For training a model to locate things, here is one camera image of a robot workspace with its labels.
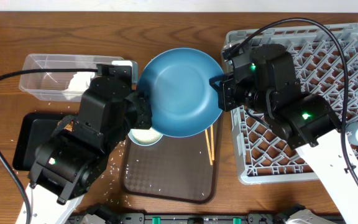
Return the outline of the blue plate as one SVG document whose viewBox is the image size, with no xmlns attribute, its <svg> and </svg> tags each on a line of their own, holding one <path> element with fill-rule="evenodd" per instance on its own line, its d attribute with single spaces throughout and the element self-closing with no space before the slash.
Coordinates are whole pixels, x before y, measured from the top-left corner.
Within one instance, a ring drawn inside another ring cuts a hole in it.
<svg viewBox="0 0 358 224">
<path fill-rule="evenodd" d="M 197 49 L 176 48 L 154 57 L 137 83 L 150 99 L 152 128 L 187 138 L 210 127 L 222 109 L 209 80 L 222 74 L 217 61 Z"/>
</svg>

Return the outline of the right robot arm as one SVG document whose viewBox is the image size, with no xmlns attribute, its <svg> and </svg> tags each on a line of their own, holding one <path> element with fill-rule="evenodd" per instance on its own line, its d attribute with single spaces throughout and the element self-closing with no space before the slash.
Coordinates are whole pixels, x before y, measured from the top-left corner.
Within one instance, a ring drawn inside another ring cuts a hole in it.
<svg viewBox="0 0 358 224">
<path fill-rule="evenodd" d="M 232 71 L 211 78 L 218 106 L 262 113 L 271 131 L 310 166 L 346 223 L 358 223 L 358 160 L 346 126 L 320 95 L 303 93 L 293 58 L 281 44 L 245 49 Z"/>
</svg>

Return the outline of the white paper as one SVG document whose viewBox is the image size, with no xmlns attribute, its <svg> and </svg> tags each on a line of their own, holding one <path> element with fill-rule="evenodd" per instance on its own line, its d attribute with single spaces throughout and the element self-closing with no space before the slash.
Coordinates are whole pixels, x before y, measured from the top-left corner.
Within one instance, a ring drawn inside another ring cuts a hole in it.
<svg viewBox="0 0 358 224">
<path fill-rule="evenodd" d="M 67 91 L 84 92 L 90 86 L 91 80 L 95 77 L 94 72 L 77 72 L 70 80 Z"/>
</svg>

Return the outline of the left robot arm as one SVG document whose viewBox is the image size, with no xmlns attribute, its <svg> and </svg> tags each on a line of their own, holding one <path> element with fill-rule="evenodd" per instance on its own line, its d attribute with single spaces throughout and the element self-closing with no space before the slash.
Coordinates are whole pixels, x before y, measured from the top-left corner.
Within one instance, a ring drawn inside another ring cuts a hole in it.
<svg viewBox="0 0 358 224">
<path fill-rule="evenodd" d="M 148 98 L 132 89 L 137 65 L 130 60 L 98 64 L 82 94 L 78 115 L 58 118 L 55 128 L 31 113 L 23 119 L 13 159 L 30 180 L 17 222 L 65 223 L 91 184 L 106 170 L 110 153 L 132 129 L 149 129 Z"/>
</svg>

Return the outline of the brown food scrap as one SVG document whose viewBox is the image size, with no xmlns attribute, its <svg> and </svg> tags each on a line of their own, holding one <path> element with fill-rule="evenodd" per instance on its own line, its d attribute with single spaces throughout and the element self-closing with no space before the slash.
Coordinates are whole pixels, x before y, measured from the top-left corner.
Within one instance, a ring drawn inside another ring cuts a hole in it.
<svg viewBox="0 0 358 224">
<path fill-rule="evenodd" d="M 65 130 L 72 132 L 73 131 L 73 122 L 71 121 L 70 123 L 68 123 L 65 127 Z"/>
</svg>

